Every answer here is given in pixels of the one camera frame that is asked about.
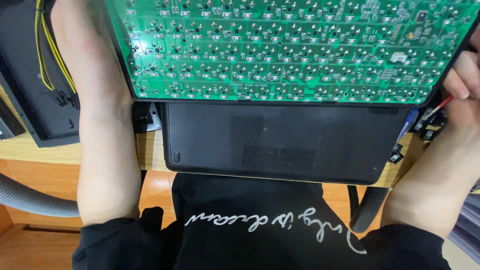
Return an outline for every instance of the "cable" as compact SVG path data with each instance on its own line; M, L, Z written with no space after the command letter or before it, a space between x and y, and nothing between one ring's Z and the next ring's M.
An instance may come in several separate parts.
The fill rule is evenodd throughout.
M35 40L36 40L36 50L38 53L38 62L40 65L40 75L42 77L43 84L50 89L50 90L55 90L55 87L53 86L50 77L47 72L47 68L45 65L45 61L43 59L42 55L42 49L40 46L40 28L43 28L43 31L45 32L45 37L47 38L48 44L50 45L50 49L53 53L53 56L55 57L55 60L57 61L57 64L59 65L63 75L65 76L65 79L67 79L68 84L72 88L72 91L74 94L77 93L76 88L75 88L75 83L73 82L72 77L70 76L70 73L67 70L67 67L65 65L65 62L63 61L60 52L57 48L57 45L55 44L55 41L53 40L53 37L50 33L50 30L48 28L47 22L45 20L45 13L43 11L43 4L45 0L38 0L36 3L36 14L35 14Z

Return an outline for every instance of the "black shirt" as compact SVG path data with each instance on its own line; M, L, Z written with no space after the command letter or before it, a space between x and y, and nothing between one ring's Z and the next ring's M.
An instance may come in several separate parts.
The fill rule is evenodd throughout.
M358 240L321 184L179 173L172 195L163 230L159 207L82 228L73 269L450 269L443 239L412 226Z

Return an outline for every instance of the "wooden desk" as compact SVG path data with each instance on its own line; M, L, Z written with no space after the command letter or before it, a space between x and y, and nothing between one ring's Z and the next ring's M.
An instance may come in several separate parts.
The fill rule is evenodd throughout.
M0 97L5 101L10 110L20 120L7 94L0 87ZM136 135L137 152L140 166L143 170L168 172L163 158L163 138L161 131ZM423 141L406 134L400 143L404 146L402 154L405 158L398 164L387 163L374 186L392 187L415 163L419 153L422 152ZM60 164L80 164L80 144L38 148L29 133L18 137L0 141L0 159L25 160Z

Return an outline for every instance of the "green circuit board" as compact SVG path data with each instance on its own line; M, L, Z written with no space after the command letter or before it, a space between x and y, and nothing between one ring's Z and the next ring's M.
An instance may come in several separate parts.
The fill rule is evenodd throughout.
M480 8L480 0L105 1L139 100L420 104Z

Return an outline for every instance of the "forearm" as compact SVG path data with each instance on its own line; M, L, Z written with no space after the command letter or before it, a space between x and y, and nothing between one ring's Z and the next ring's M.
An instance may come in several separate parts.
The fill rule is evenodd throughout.
M405 223L447 237L480 177L479 138L477 130L447 127L390 193L382 226Z
M131 105L97 107L82 102L82 161L77 200L85 225L139 217L140 167Z

